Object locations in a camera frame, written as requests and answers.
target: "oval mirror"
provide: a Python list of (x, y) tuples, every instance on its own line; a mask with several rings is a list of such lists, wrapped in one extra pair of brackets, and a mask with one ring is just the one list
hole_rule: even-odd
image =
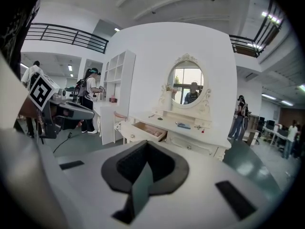
[(168, 84), (173, 88), (172, 99), (178, 104), (196, 101), (203, 88), (203, 79), (197, 64), (190, 61), (177, 64), (168, 77)]

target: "white shirt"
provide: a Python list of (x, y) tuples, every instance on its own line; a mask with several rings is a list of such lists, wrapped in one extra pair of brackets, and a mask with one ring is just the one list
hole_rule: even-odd
[(297, 127), (293, 127), (292, 125), (289, 127), (288, 129), (288, 137), (287, 139), (290, 141), (290, 142), (294, 142), (295, 141), (295, 135), (297, 133)]
[(92, 91), (93, 87), (96, 88), (96, 82), (95, 82), (95, 79), (91, 76), (91, 77), (87, 78), (87, 81), (86, 81), (86, 90), (89, 94), (85, 95), (85, 98), (87, 98), (91, 101), (93, 99), (93, 91)]
[(28, 68), (25, 71), (21, 81), (24, 82), (24, 83), (28, 83), (31, 76), (36, 72), (39, 73), (39, 74), (43, 74), (43, 70), (41, 68), (39, 68), (37, 65), (33, 65), (32, 67)]

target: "ponytail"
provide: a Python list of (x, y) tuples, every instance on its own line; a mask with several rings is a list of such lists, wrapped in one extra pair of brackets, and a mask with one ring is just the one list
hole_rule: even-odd
[(84, 80), (86, 80), (86, 79), (91, 75), (90, 70), (91, 70), (91, 69), (88, 69), (88, 70), (86, 71)]

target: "person in white shirt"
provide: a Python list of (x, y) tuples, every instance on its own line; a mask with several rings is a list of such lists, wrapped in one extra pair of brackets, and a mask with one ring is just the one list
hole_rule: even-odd
[(28, 69), (25, 71), (25, 73), (24, 73), (24, 75), (23, 75), (23, 77), (22, 77), (22, 79), (21, 79), (23, 85), (24, 85), (28, 90), (30, 89), (30, 85), (31, 85), (30, 82), (29, 82), (30, 79), (31, 79), (31, 76), (32, 76), (34, 73), (43, 74), (43, 70), (42, 70), (39, 66), (40, 66), (39, 61), (35, 61), (34, 64), (33, 64), (33, 66), (30, 67), (30, 68), (28, 68)]
[(293, 147), (293, 143), (295, 141), (295, 135), (297, 134), (298, 130), (296, 127), (296, 121), (293, 120), (292, 125), (288, 129), (288, 136), (285, 144), (284, 151), (282, 153), (282, 158), (288, 159), (291, 153), (291, 149)]
[[(101, 93), (102, 89), (99, 89), (96, 87), (96, 78), (98, 75), (101, 75), (99, 73), (98, 69), (92, 68), (88, 69), (84, 80), (86, 80), (86, 95), (84, 97), (80, 97), (81, 105), (84, 107), (87, 107), (91, 110), (93, 110), (93, 93)], [(96, 134), (98, 133), (97, 130), (94, 129), (91, 120), (85, 120), (81, 123), (81, 132), (82, 133), (90, 133), (90, 134)]]
[[(39, 67), (40, 63), (39, 61), (35, 61), (33, 66), (28, 68), (22, 79), (21, 82), (23, 83), (23, 85), (30, 90), (31, 87), (31, 77), (34, 73), (39, 73), (39, 74), (43, 74), (43, 70)], [(27, 122), (27, 126), (28, 126), (28, 133), (27, 135), (30, 136), (31, 138), (34, 138), (34, 127), (33, 127), (33, 122), (32, 122), (32, 118), (26, 117), (26, 122)]]

